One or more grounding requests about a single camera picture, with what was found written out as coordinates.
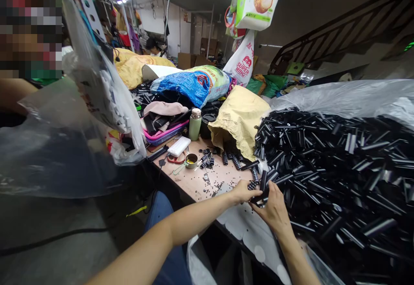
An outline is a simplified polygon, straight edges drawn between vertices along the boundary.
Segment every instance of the jeans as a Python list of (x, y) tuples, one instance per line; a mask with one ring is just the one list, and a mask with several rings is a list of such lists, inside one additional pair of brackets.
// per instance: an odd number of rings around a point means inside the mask
[[(145, 232), (159, 221), (174, 212), (164, 193), (158, 191), (152, 203), (150, 215), (145, 224)], [(185, 254), (181, 246), (174, 247), (168, 254), (154, 285), (191, 285), (191, 277), (187, 268)]]

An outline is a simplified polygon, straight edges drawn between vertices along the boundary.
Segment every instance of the floor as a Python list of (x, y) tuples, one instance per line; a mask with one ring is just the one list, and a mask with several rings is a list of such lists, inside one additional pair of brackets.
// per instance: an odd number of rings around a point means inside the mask
[(0, 257), (0, 284), (85, 283), (142, 236), (147, 215), (125, 219), (140, 204), (133, 191), (82, 200), (0, 195), (0, 249), (74, 229), (116, 225), (110, 232), (73, 235)]

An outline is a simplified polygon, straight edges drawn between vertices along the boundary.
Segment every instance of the pile of black plastic tubes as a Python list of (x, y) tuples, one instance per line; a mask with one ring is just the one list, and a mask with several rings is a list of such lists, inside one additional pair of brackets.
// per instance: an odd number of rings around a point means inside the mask
[(347, 284), (414, 282), (410, 129), (382, 116), (286, 109), (264, 118), (255, 139), (269, 169), (253, 203), (264, 206), (268, 182), (276, 183), (295, 233)]

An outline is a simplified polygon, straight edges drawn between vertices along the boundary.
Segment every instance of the blue plastic bag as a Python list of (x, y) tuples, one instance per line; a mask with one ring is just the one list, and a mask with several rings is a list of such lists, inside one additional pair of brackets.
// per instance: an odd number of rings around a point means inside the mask
[(207, 102), (224, 96), (229, 90), (230, 81), (225, 72), (214, 66), (196, 66), (154, 80), (151, 93), (176, 91), (188, 97), (194, 106), (202, 108)]

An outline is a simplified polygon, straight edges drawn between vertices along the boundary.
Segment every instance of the red scissors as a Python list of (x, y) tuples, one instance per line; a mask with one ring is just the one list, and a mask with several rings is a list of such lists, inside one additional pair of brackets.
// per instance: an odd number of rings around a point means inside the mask
[(183, 152), (183, 153), (180, 155), (180, 157), (181, 157), (182, 155), (184, 155), (184, 158), (183, 158), (182, 160), (178, 160), (178, 158), (179, 158), (179, 157), (174, 157), (174, 156), (169, 155), (169, 156), (168, 156), (168, 158), (167, 158), (167, 161), (168, 161), (168, 162), (171, 162), (171, 163), (175, 163), (175, 164), (183, 164), (183, 163), (184, 163), (184, 161), (185, 161), (185, 152)]

